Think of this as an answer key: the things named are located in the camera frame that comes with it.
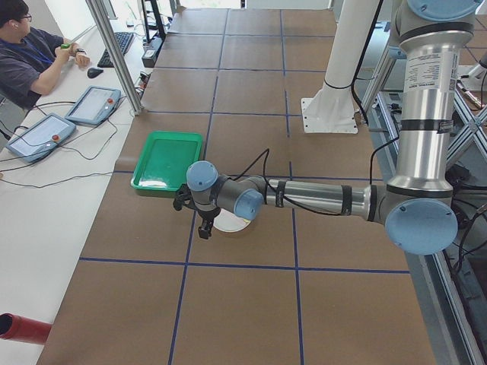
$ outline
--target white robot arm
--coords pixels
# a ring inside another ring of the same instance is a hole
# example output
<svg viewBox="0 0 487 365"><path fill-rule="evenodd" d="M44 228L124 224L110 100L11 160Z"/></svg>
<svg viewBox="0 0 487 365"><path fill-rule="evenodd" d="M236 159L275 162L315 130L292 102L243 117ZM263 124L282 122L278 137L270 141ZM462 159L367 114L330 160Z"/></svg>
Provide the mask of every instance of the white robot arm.
<svg viewBox="0 0 487 365"><path fill-rule="evenodd" d="M211 236L220 208L254 219L261 204L358 215L383 224L401 249L428 255L449 246L457 235L450 208L453 189L445 180L449 131L460 49L473 36L480 0L397 2L390 44L407 54L402 129L396 174L386 186L322 185L253 176L240 182L218 174L207 161L194 163L174 207L203 217L200 236Z"/></svg>

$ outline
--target green tray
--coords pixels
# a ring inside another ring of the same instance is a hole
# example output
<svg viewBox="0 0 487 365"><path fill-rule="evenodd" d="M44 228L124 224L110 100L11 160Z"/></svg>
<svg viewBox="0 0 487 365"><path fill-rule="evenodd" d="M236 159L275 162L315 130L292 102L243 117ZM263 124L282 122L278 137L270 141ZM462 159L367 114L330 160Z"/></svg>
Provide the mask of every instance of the green tray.
<svg viewBox="0 0 487 365"><path fill-rule="evenodd" d="M188 167L199 159L198 133L152 132L145 141L131 185L139 192L175 192L186 182Z"/></svg>

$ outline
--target dark shirt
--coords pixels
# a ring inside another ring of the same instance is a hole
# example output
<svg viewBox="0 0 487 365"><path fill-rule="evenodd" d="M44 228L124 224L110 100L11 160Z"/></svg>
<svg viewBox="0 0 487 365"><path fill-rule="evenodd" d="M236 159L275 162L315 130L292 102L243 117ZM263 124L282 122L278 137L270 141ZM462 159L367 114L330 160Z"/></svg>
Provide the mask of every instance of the dark shirt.
<svg viewBox="0 0 487 365"><path fill-rule="evenodd" d="M31 109L40 95L30 90L32 83L56 58L54 50L63 38L30 28L22 44L0 40L0 92L24 109Z"/></svg>

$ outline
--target person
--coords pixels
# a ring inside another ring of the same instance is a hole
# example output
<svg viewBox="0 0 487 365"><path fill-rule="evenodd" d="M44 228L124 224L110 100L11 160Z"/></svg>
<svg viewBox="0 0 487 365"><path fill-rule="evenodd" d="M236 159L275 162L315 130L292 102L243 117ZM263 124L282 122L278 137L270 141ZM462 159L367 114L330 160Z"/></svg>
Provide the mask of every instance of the person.
<svg viewBox="0 0 487 365"><path fill-rule="evenodd" d="M0 93L30 110L57 84L62 66L75 58L80 67L90 58L77 43L30 26L24 0L0 0Z"/></svg>

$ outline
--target man's hand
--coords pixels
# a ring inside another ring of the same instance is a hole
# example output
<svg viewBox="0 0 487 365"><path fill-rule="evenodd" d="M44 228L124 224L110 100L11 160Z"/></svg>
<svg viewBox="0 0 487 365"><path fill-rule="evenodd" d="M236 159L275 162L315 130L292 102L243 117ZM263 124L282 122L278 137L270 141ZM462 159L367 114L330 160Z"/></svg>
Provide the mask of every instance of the man's hand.
<svg viewBox="0 0 487 365"><path fill-rule="evenodd" d="M86 53L76 52L75 62L79 67L86 67L90 64L90 58L86 56Z"/></svg>
<svg viewBox="0 0 487 365"><path fill-rule="evenodd" d="M63 64L69 60L69 49L62 49L58 47L54 49L54 53L56 54L56 59L61 61Z"/></svg>

